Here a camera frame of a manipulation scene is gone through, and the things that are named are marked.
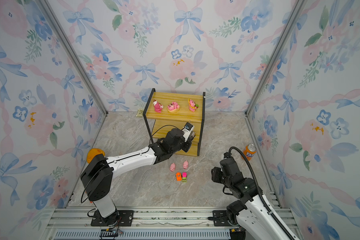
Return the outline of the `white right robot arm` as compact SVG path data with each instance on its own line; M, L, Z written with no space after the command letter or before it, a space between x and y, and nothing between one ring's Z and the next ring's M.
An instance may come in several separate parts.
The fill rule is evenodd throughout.
M251 177L244 177L236 160L229 153L224 154L220 166L211 170L212 181L229 189L229 195L237 200L227 206L221 217L210 217L211 221L228 222L241 227L256 240L298 240L288 225L267 200L259 186L254 170L247 159L245 162Z

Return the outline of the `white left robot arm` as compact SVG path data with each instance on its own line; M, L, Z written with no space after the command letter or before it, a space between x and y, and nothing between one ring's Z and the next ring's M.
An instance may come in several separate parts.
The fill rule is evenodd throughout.
M85 188L84 193L95 204L97 213L102 218L117 213L109 194L113 179L137 168L166 161L179 151L188 152L195 134L194 126L186 123L183 129L173 128L164 138L129 154L105 157L99 149L91 149L87 155L88 165L80 179Z

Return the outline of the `pink figure toy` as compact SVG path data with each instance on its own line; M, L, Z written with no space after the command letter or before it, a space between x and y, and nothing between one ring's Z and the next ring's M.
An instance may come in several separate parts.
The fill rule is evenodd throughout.
M157 100L154 100L153 104L154 104L154 111L156 113L162 113L164 106Z

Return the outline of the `pink yellow doll toy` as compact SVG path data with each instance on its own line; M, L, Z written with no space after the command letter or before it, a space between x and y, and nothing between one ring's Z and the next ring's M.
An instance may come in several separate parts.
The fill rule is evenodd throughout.
M189 110L193 113L199 108L199 105L192 99L188 99L188 105Z

